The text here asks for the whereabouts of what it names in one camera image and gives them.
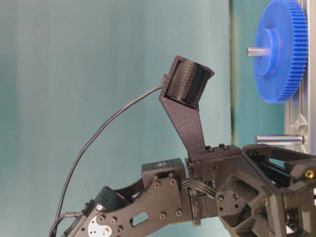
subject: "brass screw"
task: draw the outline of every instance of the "brass screw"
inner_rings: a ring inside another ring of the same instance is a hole
[[[314,173],[314,171],[312,171],[312,170],[308,170],[308,171],[306,172],[305,176],[306,176],[306,178],[308,178],[308,179],[313,179],[314,176],[315,176],[315,173]]]

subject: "metal rod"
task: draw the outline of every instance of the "metal rod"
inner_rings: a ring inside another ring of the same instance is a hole
[[[302,145],[304,139],[301,135],[256,135],[255,142],[269,145]]]
[[[247,48],[248,57],[262,57],[265,55],[264,48],[249,47]]]

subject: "gear teeth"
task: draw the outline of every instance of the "gear teeth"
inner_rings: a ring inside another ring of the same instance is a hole
[[[285,103],[297,91],[304,75],[308,57],[308,26],[305,13],[297,1],[287,0],[293,26],[293,56],[291,69],[277,103]]]

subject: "metal plate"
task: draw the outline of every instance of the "metal plate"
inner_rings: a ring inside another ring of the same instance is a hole
[[[299,3],[308,19],[309,56],[301,86],[284,107],[284,133],[304,136],[303,145],[286,148],[316,155],[316,1],[299,0]]]

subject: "screw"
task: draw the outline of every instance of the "screw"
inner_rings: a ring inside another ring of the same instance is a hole
[[[117,229],[117,231],[118,231],[119,233],[122,232],[122,231],[123,231],[123,227],[122,227],[122,226],[119,226],[118,229]]]
[[[160,182],[159,181],[155,182],[155,188],[158,189],[159,187],[160,187]]]
[[[111,224],[115,224],[116,221],[117,221],[117,218],[116,218],[116,217],[113,217],[113,218],[111,218],[110,223],[111,223]]]
[[[99,217],[99,220],[100,220],[100,221],[104,221],[104,220],[105,220],[105,215],[101,215],[101,216]]]
[[[102,205],[97,205],[97,206],[96,206],[96,209],[97,209],[98,211],[102,211],[103,206],[102,206]]]
[[[312,170],[308,170],[308,171],[306,172],[305,176],[306,176],[306,178],[308,178],[308,179],[313,179],[314,176],[315,176],[315,173],[314,173],[314,171],[312,171]]]
[[[213,151],[214,151],[214,148],[211,148],[211,146],[206,146],[205,149],[206,149],[208,152],[213,152]]]
[[[224,197],[223,197],[222,195],[220,195],[220,196],[217,198],[217,200],[223,201],[223,200],[224,200]]]
[[[170,180],[170,184],[171,184],[171,185],[175,185],[176,183],[177,183],[177,181],[176,181],[175,179],[171,179],[171,180]]]
[[[166,215],[166,213],[162,212],[162,213],[160,214],[160,219],[162,219],[162,220],[163,220],[163,219],[165,219],[165,218],[166,218],[166,216],[167,216],[167,215]]]
[[[176,216],[182,216],[182,211],[180,209],[176,211]]]

